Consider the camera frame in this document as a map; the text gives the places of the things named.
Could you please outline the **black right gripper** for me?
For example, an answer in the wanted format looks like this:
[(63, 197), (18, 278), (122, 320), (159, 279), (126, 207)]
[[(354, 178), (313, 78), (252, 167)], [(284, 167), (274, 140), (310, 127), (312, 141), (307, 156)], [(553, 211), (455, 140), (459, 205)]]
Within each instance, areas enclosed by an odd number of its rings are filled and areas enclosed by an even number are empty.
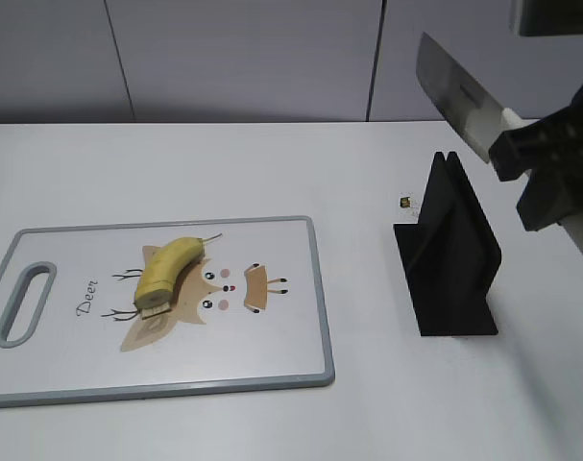
[(489, 148), (489, 158), (502, 182), (531, 172), (517, 203), (526, 231), (563, 225), (566, 218), (581, 213), (583, 84), (562, 109), (529, 125), (503, 131)]

